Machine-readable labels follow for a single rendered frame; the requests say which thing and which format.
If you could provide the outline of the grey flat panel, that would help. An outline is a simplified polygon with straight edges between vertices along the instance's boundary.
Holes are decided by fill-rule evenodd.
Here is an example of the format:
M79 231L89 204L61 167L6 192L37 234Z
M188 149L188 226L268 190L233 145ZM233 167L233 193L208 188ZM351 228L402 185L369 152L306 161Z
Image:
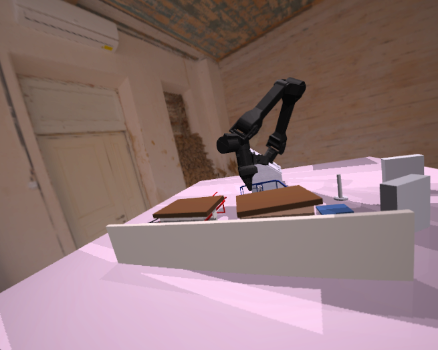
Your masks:
M249 275L413 281L409 209L244 220L109 224L120 264Z

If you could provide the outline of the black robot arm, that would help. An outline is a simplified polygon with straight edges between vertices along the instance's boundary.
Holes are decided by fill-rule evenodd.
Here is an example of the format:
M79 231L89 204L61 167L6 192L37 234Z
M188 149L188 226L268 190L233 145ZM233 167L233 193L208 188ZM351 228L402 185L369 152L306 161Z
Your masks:
M283 104L275 131L269 136L266 144L268 148L264 154L252 153L253 164L273 164L277 154L282 155L286 147L286 130L292 116L295 103L306 90L305 81L289 77L278 79L269 92L260 100L253 110L243 114L229 130L217 140L217 149L220 153L238 152L250 149L249 140L255 136L263 125L263 119L270 110L282 99ZM240 131L243 133L241 133ZM274 148L272 148L273 146ZM277 151L279 150L279 151Z

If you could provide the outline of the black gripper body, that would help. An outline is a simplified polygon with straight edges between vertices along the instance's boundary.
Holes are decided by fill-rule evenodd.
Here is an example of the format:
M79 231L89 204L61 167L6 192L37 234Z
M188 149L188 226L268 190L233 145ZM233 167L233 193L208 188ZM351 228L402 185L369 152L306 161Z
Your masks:
M239 176L258 173L253 164L251 149L236 152Z

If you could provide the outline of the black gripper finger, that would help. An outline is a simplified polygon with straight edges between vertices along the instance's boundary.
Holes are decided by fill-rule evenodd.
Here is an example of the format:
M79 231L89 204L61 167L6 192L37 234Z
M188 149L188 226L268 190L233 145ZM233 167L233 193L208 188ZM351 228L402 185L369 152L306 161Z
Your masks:
M252 178L255 174L240 176L249 191L252 191Z

